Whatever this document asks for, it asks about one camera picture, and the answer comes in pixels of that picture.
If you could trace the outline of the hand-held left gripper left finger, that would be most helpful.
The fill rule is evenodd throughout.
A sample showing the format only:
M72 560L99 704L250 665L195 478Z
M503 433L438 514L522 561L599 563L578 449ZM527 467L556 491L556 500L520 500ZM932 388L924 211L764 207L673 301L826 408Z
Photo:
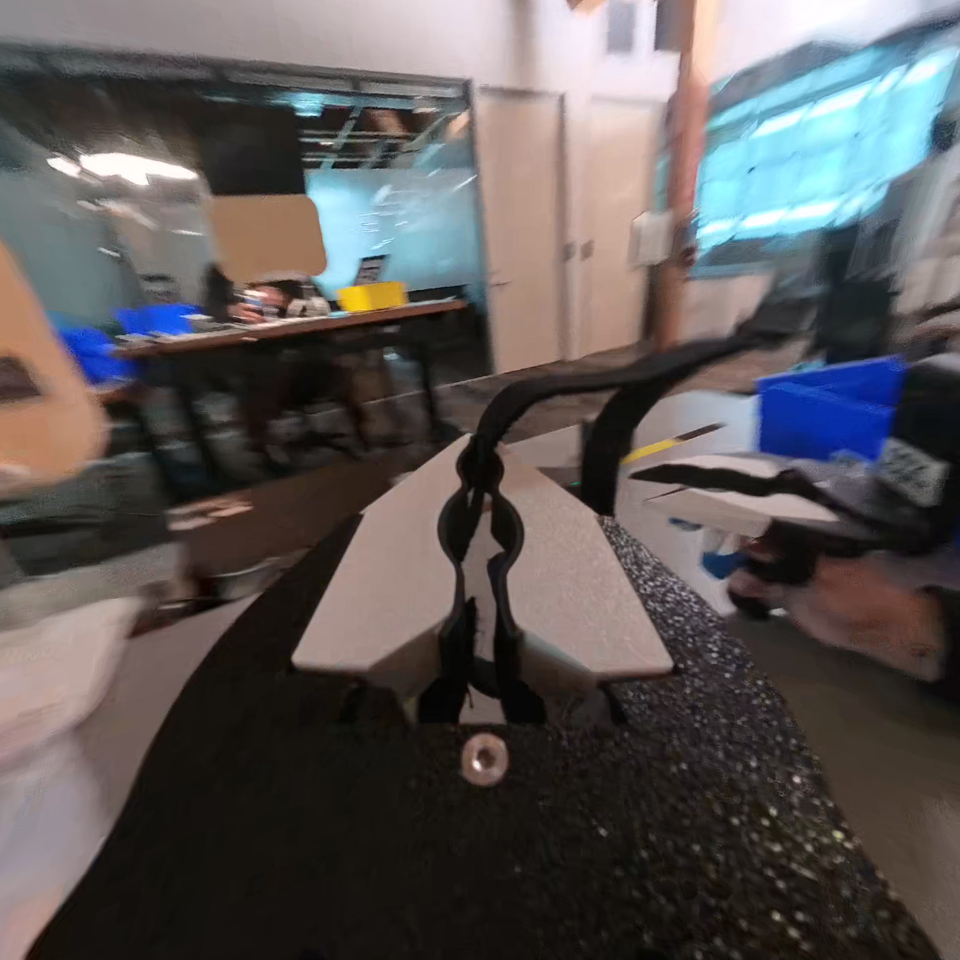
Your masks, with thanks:
M348 677L401 700L439 676L439 632L457 575L438 533L441 512L461 486L458 438L362 512L294 650L300 671Z

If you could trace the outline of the yellow tape strip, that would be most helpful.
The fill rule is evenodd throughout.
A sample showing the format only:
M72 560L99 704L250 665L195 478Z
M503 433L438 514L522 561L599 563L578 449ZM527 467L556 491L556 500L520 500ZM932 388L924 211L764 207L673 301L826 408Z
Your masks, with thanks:
M620 461L621 466L628 466L644 458L652 457L668 450L676 449L702 437L710 436L711 434L723 429L725 426L725 423L709 424L672 438L661 439L645 446L635 448Z

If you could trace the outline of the white paper sign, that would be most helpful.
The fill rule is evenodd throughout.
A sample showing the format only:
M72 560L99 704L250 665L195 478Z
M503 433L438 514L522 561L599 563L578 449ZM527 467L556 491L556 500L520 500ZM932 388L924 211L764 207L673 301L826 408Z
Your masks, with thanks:
M672 256L675 241L671 210L645 210L630 222L628 262L631 269L660 266Z

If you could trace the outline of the person's right forearm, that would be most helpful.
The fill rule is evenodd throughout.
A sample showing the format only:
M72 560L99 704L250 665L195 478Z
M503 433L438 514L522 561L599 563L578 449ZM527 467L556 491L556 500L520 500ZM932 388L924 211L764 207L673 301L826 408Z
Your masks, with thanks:
M959 591L941 585L923 589L936 608L942 650L940 675L933 687L944 699L959 703Z

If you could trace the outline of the wooden post with red labels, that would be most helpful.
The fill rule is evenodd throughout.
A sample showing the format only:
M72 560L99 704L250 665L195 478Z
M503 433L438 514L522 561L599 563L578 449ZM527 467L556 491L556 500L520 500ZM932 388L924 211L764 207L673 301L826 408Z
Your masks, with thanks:
M680 342L686 285L694 262L695 199L706 142L716 28L721 2L667 2L666 39L679 54L676 91L668 109L666 206L671 242L657 266L651 314L654 348L663 352Z

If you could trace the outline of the person's right hand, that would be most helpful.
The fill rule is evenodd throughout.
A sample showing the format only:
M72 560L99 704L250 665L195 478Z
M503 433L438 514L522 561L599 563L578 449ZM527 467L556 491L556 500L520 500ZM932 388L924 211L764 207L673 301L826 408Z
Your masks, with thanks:
M774 555L760 541L749 545L753 566L727 581L729 598L781 609L799 630L822 644L863 656L933 687L942 650L936 607L924 586L891 579L870 557L821 556L813 577L800 585L766 582L760 569Z

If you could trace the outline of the yellow storage bin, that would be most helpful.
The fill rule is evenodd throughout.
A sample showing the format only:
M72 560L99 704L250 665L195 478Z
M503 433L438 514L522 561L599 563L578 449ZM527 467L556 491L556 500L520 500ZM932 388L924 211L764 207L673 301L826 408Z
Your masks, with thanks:
M406 286L399 281L378 281L339 289L340 309L350 314L402 308L409 304Z

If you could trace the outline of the stack of blue bins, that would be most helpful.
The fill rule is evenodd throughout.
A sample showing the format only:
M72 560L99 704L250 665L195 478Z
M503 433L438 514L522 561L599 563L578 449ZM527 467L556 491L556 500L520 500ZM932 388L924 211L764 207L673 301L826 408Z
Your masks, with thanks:
M193 331L190 318L201 314L201 308L195 304L164 303L119 308L105 327L68 322L69 318L60 313L52 313L50 317L54 330L88 384L102 386L138 376L135 362L114 355L120 337L189 334Z

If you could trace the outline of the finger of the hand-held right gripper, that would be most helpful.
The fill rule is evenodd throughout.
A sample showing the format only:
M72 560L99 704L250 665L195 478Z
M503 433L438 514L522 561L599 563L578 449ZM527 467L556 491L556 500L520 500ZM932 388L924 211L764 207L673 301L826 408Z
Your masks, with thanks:
M644 509L669 520L746 537L762 535L775 521L831 525L842 519L833 510L796 494L750 496L690 486L652 497Z
M649 466L630 474L645 483L673 485L718 494L753 498L789 495L806 498L809 480L793 469L775 469L771 462L714 455Z

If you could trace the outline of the black wall screen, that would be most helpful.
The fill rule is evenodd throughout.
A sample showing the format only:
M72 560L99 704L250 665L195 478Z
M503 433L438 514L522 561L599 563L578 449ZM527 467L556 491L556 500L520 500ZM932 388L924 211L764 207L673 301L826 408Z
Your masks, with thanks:
M265 110L234 114L196 133L199 164L213 197L306 193L296 115Z

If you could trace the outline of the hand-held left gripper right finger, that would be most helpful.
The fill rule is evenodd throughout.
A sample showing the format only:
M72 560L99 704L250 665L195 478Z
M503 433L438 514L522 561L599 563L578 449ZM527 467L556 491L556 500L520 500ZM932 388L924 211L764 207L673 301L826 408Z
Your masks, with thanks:
M507 572L521 677L548 711L600 711L604 683L658 680L674 660L597 515L506 447L500 493L523 542Z

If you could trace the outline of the beige door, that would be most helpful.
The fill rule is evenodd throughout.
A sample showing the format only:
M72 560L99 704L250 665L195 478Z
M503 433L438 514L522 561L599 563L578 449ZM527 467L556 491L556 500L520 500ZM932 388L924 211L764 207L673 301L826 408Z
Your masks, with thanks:
M634 222L654 202L663 114L657 102L590 100L578 228L577 356L642 341L649 270L636 260Z
M488 336L508 374L562 356L562 100L481 86L474 106Z

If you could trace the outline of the wooden table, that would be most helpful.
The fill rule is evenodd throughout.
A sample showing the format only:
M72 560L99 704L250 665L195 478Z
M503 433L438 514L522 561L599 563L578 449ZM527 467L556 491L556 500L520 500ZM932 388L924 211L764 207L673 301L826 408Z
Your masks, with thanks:
M254 326L229 326L211 332L132 337L115 342L111 354L130 362L168 360L187 354L250 349L273 342L296 342L306 337L329 337L359 331L367 340L379 339L387 346L404 345L410 348L418 365L419 389L428 435L433 442L449 443L458 436L458 430L443 420L439 412L431 371L431 338L424 327L428 321L449 318L468 307L465 298L448 296L356 313L336 311L328 317L272 320Z

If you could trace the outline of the large blue bin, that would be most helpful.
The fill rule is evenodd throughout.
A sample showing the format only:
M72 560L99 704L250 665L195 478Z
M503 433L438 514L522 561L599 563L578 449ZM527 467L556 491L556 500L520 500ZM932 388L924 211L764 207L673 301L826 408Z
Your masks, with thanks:
M899 357L887 356L758 379L756 450L818 462L841 456L876 462L906 372Z

